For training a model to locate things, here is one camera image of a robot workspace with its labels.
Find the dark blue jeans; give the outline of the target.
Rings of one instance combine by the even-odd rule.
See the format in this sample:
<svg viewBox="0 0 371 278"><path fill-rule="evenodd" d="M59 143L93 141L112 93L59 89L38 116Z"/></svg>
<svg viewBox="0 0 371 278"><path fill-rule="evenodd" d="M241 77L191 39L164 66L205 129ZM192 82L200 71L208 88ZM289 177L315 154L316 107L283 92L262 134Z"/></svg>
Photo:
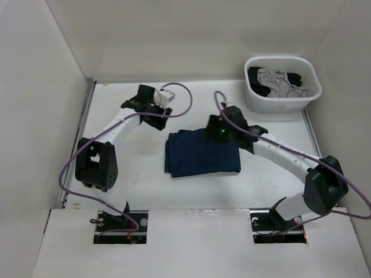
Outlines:
<svg viewBox="0 0 371 278"><path fill-rule="evenodd" d="M204 129L170 133L165 143L164 172L172 178L241 171L239 148L234 142L204 138Z"/></svg>

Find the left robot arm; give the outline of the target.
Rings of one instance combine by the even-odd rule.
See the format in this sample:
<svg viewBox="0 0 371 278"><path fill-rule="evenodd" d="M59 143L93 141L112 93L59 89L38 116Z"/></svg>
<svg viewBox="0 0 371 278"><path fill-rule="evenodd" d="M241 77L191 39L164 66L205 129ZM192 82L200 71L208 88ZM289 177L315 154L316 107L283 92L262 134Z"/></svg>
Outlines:
<svg viewBox="0 0 371 278"><path fill-rule="evenodd" d="M121 104L118 113L105 127L114 128L76 157L76 180L91 189L96 198L106 200L118 179L116 150L119 144L142 123L163 130L168 120L166 116L172 113L168 104L173 99L174 93L170 90L140 85L137 94Z"/></svg>

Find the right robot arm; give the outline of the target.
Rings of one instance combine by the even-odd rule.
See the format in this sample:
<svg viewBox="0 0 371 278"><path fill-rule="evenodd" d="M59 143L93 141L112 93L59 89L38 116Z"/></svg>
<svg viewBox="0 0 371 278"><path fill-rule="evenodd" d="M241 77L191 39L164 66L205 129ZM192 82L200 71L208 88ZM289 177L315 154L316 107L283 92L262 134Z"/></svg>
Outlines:
<svg viewBox="0 0 371 278"><path fill-rule="evenodd" d="M296 176L303 184L302 192L278 200L269 212L253 223L271 225L283 231L296 217L308 213L326 216L348 193L346 182L340 177L343 171L339 161L332 157L314 157L291 149L259 125L248 125L236 106L225 107L220 115L211 115L205 137L218 143L233 142L238 148L268 159Z"/></svg>

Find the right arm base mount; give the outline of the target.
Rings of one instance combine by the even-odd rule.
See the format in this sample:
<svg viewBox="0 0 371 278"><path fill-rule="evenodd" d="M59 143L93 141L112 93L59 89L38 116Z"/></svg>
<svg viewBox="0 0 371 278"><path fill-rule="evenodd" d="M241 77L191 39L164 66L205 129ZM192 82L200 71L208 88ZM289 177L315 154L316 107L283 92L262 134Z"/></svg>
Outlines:
<svg viewBox="0 0 371 278"><path fill-rule="evenodd" d="M256 244L307 243L300 216L286 221L269 210L250 210L250 220Z"/></svg>

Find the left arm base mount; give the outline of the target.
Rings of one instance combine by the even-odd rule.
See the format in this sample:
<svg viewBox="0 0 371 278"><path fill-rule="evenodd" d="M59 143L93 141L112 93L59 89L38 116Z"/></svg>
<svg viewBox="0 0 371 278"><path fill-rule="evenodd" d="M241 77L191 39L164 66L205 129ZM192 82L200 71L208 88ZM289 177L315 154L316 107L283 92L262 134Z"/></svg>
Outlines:
<svg viewBox="0 0 371 278"><path fill-rule="evenodd" d="M148 210L134 210L129 215L138 223L135 224L122 215L112 215L99 211L96 218L90 219L95 224L94 244L146 244L148 228Z"/></svg>

